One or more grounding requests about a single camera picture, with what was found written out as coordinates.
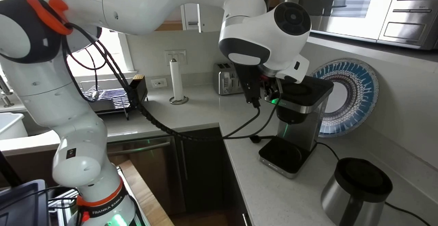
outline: paper towel roll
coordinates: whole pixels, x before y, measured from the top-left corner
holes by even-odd
[[[181,80],[180,64],[175,59],[170,61],[170,73],[172,74],[173,96],[175,100],[182,100],[183,82]]]

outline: wooden floor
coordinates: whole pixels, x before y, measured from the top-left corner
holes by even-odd
[[[175,226],[228,226],[227,217],[222,211],[170,216]]]

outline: dishwasher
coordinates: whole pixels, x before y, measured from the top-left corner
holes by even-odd
[[[171,136],[110,142],[109,160],[130,160],[167,215],[186,212],[175,140]]]

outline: faucet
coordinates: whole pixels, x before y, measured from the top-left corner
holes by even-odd
[[[9,98],[7,97],[7,95],[12,95],[14,93],[14,90],[12,90],[11,88],[9,88],[8,84],[6,84],[6,82],[4,81],[3,77],[0,76],[0,89],[3,91],[1,100],[4,103],[5,108],[7,107],[11,107],[14,105],[14,103],[12,103]]]

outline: coffee maker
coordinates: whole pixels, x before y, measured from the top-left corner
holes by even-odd
[[[277,80],[265,100],[277,104],[277,135],[260,151],[259,160],[287,178],[295,178],[312,154],[333,82],[306,76],[300,84]]]

